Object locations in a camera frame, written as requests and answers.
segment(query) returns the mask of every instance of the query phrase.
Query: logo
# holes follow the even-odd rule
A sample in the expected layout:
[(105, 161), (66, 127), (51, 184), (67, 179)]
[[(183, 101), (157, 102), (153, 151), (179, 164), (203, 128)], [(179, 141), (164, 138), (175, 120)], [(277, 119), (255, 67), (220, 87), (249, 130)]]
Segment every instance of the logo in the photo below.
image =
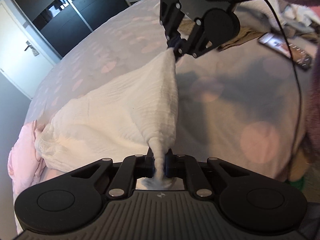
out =
[(158, 193), (156, 196), (159, 197), (159, 198), (163, 198), (163, 197), (166, 196), (166, 194), (164, 194), (164, 193), (161, 192), (161, 193)]

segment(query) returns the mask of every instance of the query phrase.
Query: circular pad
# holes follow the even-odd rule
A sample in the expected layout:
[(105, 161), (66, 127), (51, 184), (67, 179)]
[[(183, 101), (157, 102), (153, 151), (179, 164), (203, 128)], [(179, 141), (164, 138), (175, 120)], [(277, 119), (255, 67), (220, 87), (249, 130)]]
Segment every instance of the circular pad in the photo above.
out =
[(251, 205), (257, 208), (274, 209), (282, 205), (284, 197), (276, 190), (258, 188), (247, 194), (247, 200)]
[(38, 205), (46, 211), (62, 211), (72, 206), (75, 197), (64, 190), (52, 190), (38, 198)]
[(215, 48), (238, 35), (240, 22), (233, 12), (214, 8), (204, 17), (204, 31)]

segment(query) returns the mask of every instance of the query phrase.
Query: pink blanket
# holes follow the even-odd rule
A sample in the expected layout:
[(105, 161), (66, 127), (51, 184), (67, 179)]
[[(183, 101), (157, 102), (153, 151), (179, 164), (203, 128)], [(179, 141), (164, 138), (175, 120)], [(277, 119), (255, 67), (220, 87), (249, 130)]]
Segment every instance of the pink blanket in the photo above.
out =
[(15, 196), (40, 180), (45, 162), (35, 149), (35, 140), (43, 129), (44, 125), (37, 125), (37, 121), (25, 124), (9, 153), (8, 173)]

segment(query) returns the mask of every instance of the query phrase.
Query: brown cloth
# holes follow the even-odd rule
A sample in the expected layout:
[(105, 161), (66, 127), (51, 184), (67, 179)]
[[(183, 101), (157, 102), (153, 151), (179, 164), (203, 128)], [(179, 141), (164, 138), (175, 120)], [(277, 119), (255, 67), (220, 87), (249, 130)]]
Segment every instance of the brown cloth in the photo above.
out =
[[(193, 26), (195, 23), (190, 19), (183, 19), (179, 25), (178, 31), (184, 35), (190, 35)], [(239, 46), (241, 44), (246, 43), (247, 41), (251, 41), (255, 38), (262, 36), (262, 32), (257, 32), (249, 27), (241, 27), (239, 34), (231, 39), (230, 41), (220, 45), (217, 50), (223, 51), (225, 49), (231, 48), (233, 46)]]
[(300, 35), (302, 38), (314, 43), (314, 44), (319, 44), (320, 43), (320, 35), (317, 33), (306, 33)]

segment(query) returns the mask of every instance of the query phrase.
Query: black wardrobe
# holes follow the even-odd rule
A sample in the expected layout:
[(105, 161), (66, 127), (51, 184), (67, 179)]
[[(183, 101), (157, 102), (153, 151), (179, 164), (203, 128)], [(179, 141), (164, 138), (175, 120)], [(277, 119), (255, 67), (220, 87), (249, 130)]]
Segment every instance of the black wardrobe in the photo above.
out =
[(63, 57), (108, 19), (128, 7), (125, 0), (14, 0)]

